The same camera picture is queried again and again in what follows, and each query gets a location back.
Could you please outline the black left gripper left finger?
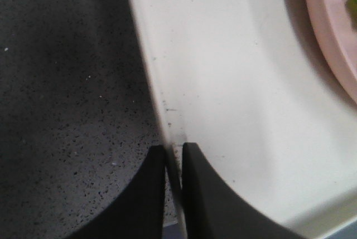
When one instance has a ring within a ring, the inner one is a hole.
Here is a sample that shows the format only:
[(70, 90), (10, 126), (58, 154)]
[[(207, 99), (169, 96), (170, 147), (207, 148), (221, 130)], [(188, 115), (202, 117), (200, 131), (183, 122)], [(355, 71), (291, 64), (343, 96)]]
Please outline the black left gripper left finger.
[(101, 214), (68, 238), (161, 238), (165, 165), (164, 147), (150, 147), (124, 191)]

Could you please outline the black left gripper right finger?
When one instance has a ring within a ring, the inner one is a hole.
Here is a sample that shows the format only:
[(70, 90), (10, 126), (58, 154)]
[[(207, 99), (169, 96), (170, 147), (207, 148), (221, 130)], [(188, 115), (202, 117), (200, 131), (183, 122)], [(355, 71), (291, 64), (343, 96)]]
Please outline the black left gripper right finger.
[(182, 202), (188, 238), (300, 238), (238, 196), (196, 143), (182, 149)]

